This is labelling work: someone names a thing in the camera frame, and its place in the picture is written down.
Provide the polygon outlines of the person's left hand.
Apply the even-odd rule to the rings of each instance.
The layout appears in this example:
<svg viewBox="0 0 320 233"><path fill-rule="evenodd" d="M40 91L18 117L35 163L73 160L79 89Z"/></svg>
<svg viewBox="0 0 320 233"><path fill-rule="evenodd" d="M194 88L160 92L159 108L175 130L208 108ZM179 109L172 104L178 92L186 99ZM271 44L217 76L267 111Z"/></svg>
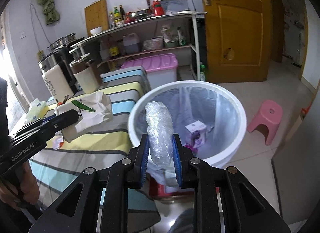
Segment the person's left hand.
<svg viewBox="0 0 320 233"><path fill-rule="evenodd" d="M20 182L20 189L23 192L24 200L31 205L35 205L39 200L40 190L37 185L37 181L35 176L32 173L31 167L29 165L29 161L26 161L23 165L23 177ZM14 194L18 195L16 187L8 182L1 181L1 201L5 204L8 204L15 210L20 210L17 206L18 198Z"/></svg>

